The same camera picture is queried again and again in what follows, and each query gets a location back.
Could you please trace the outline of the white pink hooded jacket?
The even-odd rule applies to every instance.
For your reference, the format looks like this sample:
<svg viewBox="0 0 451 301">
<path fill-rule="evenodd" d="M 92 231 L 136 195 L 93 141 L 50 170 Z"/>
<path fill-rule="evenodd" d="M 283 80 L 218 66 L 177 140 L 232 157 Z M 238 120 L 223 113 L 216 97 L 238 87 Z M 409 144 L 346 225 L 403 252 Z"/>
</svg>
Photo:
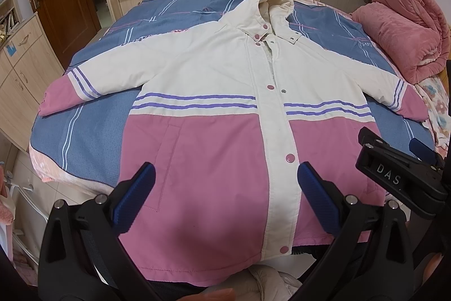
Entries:
<svg viewBox="0 0 451 301">
<path fill-rule="evenodd" d="M 372 97 L 417 122 L 416 89 L 292 30 L 293 0 L 244 0 L 219 20 L 122 45 L 47 88 L 47 116 L 140 92 L 122 138 L 120 180 L 145 162 L 156 183 L 121 237 L 144 277 L 208 287 L 295 246 L 332 238 L 297 182 L 300 163 L 364 203 L 384 191 L 357 171 Z"/>
</svg>

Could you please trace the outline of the floral bed sheet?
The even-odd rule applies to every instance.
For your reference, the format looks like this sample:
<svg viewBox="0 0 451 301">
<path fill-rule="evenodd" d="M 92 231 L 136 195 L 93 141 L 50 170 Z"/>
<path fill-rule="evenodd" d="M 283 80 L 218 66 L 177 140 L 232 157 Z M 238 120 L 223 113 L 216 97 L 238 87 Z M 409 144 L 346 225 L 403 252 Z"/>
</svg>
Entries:
<svg viewBox="0 0 451 301">
<path fill-rule="evenodd" d="M 446 90 L 437 76 L 427 78 L 414 87 L 428 111 L 428 119 L 423 125 L 433 136 L 435 151 L 445 158 L 450 143 L 449 97 Z"/>
</svg>

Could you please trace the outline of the rolled pink blanket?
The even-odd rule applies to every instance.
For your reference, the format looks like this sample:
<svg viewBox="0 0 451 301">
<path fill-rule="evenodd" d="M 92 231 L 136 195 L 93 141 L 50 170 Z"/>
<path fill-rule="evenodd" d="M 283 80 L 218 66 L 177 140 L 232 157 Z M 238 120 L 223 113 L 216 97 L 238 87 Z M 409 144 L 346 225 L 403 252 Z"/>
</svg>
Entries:
<svg viewBox="0 0 451 301">
<path fill-rule="evenodd" d="M 440 74 L 450 53 L 450 28 L 435 0 L 371 0 L 351 13 L 402 76 L 417 84 Z"/>
</svg>

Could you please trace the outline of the beige side cabinet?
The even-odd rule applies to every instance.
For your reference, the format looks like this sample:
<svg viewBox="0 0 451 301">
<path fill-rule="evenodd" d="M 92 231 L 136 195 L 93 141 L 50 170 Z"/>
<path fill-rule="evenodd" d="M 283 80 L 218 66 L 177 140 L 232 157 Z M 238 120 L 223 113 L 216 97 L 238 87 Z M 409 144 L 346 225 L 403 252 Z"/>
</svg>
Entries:
<svg viewBox="0 0 451 301">
<path fill-rule="evenodd" d="M 63 72 L 38 14 L 20 23 L 1 46 L 0 128 L 18 149 L 28 150 L 45 90 Z"/>
</svg>

